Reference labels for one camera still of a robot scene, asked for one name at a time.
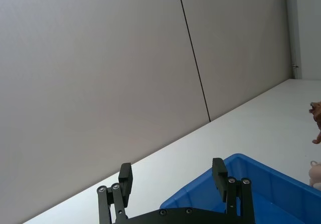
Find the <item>brown toy figure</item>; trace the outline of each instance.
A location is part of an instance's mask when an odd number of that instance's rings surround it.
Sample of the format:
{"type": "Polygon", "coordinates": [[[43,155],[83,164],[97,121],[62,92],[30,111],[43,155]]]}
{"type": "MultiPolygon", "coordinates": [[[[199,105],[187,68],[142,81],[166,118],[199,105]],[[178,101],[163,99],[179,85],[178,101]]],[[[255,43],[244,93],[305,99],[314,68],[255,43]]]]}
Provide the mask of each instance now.
{"type": "MultiPolygon", "coordinates": [[[[317,126],[321,131],[321,102],[312,102],[311,104],[312,109],[309,110],[311,114],[313,114],[313,119],[316,121],[317,126]]],[[[312,143],[319,144],[321,142],[321,132],[317,136],[316,140],[313,140],[312,143]]]]}

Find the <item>white tabletop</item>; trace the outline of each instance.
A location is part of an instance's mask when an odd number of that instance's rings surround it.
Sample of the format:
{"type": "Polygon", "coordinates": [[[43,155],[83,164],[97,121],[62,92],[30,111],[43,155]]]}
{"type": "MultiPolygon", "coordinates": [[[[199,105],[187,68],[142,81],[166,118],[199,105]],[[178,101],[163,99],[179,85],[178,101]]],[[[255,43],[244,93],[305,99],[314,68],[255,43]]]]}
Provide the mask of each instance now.
{"type": "MultiPolygon", "coordinates": [[[[155,209],[211,167],[213,157],[243,153],[308,183],[310,161],[321,161],[318,128],[309,103],[321,100],[321,81],[288,80],[132,165],[126,214],[155,209]]],[[[67,199],[27,224],[99,223],[96,189],[118,173],[67,199]]]]}

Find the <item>beige toy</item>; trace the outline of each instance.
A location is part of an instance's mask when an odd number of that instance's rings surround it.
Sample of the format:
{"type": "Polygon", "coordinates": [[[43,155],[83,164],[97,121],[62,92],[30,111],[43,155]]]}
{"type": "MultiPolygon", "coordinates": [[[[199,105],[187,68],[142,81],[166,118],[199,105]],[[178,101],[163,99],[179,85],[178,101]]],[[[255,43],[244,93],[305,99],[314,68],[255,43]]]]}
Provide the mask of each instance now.
{"type": "MultiPolygon", "coordinates": [[[[312,102],[312,109],[309,110],[311,114],[313,114],[313,119],[316,121],[319,130],[321,130],[321,102],[312,102]]],[[[319,144],[321,142],[321,132],[317,136],[316,140],[313,140],[312,143],[319,144]]]]}
{"type": "Polygon", "coordinates": [[[312,160],[311,169],[309,170],[310,186],[315,189],[321,190],[321,162],[312,160]]]}

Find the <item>black metal bracket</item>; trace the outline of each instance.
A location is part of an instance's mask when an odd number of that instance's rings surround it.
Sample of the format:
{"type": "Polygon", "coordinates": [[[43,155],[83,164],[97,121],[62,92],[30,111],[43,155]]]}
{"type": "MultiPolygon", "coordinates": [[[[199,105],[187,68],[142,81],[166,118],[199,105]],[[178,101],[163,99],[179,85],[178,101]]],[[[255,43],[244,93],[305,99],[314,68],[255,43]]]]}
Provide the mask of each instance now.
{"type": "Polygon", "coordinates": [[[118,176],[119,183],[115,183],[109,188],[100,186],[97,189],[99,223],[112,224],[110,205],[114,204],[116,224],[255,224],[251,181],[247,178],[236,180],[234,177],[228,177],[226,166],[221,158],[213,159],[212,175],[216,187],[222,196],[222,201],[226,203],[225,213],[182,207],[155,210],[140,216],[128,218],[125,208],[128,206],[133,177],[131,164],[122,164],[118,176]],[[237,198],[241,200],[240,216],[237,215],[237,198]]]}

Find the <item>blue plastic bin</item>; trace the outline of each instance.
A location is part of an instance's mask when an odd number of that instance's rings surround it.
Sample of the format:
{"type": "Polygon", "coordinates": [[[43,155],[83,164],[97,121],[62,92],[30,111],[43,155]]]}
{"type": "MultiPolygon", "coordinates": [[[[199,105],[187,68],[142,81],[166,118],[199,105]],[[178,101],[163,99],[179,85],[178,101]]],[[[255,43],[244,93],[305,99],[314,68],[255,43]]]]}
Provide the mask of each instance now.
{"type": "MultiPolygon", "coordinates": [[[[321,224],[321,191],[242,154],[234,154],[224,163],[229,176],[252,180],[257,224],[321,224]]],[[[215,187],[212,169],[184,186],[160,207],[225,210],[225,204],[215,187]]]]}

